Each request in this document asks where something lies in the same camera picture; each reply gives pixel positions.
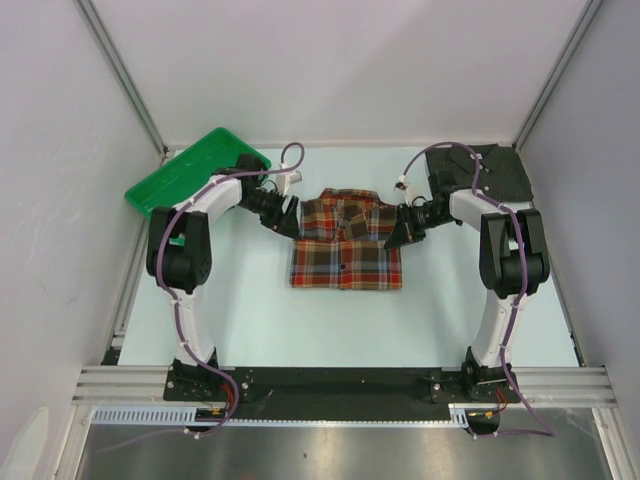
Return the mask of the red plaid long sleeve shirt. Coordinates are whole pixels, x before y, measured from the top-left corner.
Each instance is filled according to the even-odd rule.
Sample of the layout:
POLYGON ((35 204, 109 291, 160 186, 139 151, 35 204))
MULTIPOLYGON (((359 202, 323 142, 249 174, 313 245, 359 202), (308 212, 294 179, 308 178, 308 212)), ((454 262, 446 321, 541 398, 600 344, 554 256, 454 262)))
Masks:
POLYGON ((398 248, 387 250, 396 207, 377 193, 326 188, 300 203, 300 238, 293 243, 293 288, 394 291, 402 288, 398 248))

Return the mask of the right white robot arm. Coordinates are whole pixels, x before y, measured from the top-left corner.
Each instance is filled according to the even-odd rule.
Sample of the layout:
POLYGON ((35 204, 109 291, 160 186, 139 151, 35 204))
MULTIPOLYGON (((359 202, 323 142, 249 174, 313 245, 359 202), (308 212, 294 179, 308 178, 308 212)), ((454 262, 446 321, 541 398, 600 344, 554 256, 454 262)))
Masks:
POLYGON ((431 199, 396 208, 396 224, 384 248, 420 242, 441 225, 467 224, 480 235, 479 274, 487 290, 480 327, 460 372, 437 372, 432 400, 500 401, 515 391, 511 354, 519 317, 550 276, 542 216, 536 209, 514 210, 459 186, 448 171, 431 174, 429 186, 431 199))

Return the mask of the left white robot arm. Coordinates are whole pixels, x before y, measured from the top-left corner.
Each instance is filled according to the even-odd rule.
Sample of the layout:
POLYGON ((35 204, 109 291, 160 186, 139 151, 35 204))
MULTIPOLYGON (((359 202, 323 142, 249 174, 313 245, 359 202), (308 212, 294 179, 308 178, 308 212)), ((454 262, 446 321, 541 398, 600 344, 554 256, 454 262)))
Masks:
POLYGON ((261 158, 241 154, 232 167, 220 168, 204 186, 173 206, 153 209, 146 268, 168 296, 177 349, 172 363, 179 381, 197 398, 214 397, 221 383, 232 382, 218 366, 216 346, 194 313, 197 289, 213 267, 210 227, 227 211, 240 207, 256 214, 262 226, 296 239, 299 199, 289 187, 301 181, 300 162, 281 161, 269 170, 261 158))

